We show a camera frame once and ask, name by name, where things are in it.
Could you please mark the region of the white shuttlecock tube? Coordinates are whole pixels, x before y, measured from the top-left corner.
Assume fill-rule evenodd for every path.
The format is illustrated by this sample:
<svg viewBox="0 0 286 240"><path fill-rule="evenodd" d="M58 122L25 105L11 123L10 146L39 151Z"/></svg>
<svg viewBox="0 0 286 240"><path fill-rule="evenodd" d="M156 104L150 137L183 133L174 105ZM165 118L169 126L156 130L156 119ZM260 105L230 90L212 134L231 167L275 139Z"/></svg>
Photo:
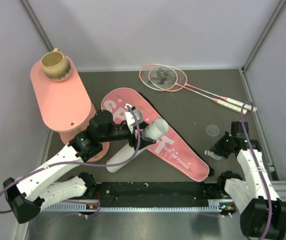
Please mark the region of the white shuttlecock tube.
<svg viewBox="0 0 286 240"><path fill-rule="evenodd" d="M122 147L115 155L113 155L106 164L107 171L110 173L117 172L120 168L127 164L128 159L133 159L141 152L146 150L169 132L169 124L166 120L158 117L152 123L140 131L140 138L134 138L133 143L128 143Z"/></svg>

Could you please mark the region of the white shuttlecock pair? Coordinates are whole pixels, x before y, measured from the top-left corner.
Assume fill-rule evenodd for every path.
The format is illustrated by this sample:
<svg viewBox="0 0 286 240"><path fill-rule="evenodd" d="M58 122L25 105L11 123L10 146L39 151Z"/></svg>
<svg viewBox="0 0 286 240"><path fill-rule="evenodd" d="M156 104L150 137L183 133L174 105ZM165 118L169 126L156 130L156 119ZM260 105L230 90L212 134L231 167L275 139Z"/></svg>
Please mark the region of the white shuttlecock pair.
<svg viewBox="0 0 286 240"><path fill-rule="evenodd" d="M206 150L204 153L206 156L211 157L211 158L218 160L218 161L223 159L223 156L219 155L218 153L216 153L214 151Z"/></svg>

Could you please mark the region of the clear plastic tube lid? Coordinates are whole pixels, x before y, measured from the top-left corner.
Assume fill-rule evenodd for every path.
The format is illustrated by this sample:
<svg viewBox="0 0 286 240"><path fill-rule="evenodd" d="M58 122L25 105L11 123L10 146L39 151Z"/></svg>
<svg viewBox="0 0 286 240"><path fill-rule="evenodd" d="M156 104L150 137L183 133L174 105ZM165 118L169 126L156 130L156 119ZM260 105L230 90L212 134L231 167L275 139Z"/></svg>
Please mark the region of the clear plastic tube lid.
<svg viewBox="0 0 286 240"><path fill-rule="evenodd" d="M219 135L219 128L218 126L214 125L214 124L210 124L206 127L206 132L209 136L211 137L215 137Z"/></svg>

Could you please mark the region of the pink racket bag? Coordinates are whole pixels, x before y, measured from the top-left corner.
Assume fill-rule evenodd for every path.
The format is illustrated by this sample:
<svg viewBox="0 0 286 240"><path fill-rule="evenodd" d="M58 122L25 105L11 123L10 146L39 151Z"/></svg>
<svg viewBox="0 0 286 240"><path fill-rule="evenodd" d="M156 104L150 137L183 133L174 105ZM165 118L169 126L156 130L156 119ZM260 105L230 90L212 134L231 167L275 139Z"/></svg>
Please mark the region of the pink racket bag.
<svg viewBox="0 0 286 240"><path fill-rule="evenodd" d="M156 141L146 148L148 151L196 182L202 182L213 175L213 169L175 129L171 126L165 127L164 121L152 123L155 119L161 118L161 115L152 102L141 93L127 87L117 88L103 98L101 109L110 111L114 122L119 124L126 119L126 104L138 109L144 121L152 125L142 130L142 136Z"/></svg>

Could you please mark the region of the white pink badminton racket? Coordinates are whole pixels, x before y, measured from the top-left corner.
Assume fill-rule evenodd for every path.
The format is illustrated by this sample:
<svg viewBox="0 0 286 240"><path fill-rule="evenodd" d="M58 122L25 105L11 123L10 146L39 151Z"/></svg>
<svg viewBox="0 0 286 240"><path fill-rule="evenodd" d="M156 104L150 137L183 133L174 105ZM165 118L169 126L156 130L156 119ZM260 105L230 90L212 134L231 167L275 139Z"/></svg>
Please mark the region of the white pink badminton racket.
<svg viewBox="0 0 286 240"><path fill-rule="evenodd" d="M144 85L155 91L178 92L186 89L237 113L246 114L248 111L257 111L255 106L190 85L187 74L174 66L147 64L139 71L139 79Z"/></svg>

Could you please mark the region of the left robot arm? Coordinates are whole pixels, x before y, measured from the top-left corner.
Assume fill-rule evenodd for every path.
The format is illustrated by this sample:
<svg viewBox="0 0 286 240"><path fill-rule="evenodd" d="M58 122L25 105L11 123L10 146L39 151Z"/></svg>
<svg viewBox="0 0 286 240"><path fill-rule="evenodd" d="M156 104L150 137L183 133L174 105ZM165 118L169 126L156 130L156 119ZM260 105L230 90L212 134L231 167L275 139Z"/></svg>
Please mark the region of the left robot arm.
<svg viewBox="0 0 286 240"><path fill-rule="evenodd" d="M4 181L5 198L18 223L32 220L42 210L58 202L80 196L93 197L96 186L90 174L81 173L66 182L56 181L78 165L87 165L89 159L103 150L103 143L128 141L106 164L117 168L155 144L161 137L162 128L168 130L167 123L161 118L152 123L141 120L140 112L135 108L126 112L125 117L121 123L115 123L111 112L97 112L87 129L78 133L49 161L26 177Z"/></svg>

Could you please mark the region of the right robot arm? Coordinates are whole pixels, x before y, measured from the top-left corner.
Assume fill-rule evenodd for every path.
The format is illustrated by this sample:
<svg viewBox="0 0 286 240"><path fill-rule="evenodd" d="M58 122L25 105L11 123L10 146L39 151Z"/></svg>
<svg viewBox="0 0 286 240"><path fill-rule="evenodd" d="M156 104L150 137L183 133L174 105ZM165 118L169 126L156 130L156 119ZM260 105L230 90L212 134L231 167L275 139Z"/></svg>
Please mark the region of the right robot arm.
<svg viewBox="0 0 286 240"><path fill-rule="evenodd" d="M231 171L222 173L216 192L234 201L245 237L282 240L286 232L286 201L281 200L269 180L258 141L249 139L247 132L246 122L233 121L231 131L207 151L218 160L234 154L244 173L244 177Z"/></svg>

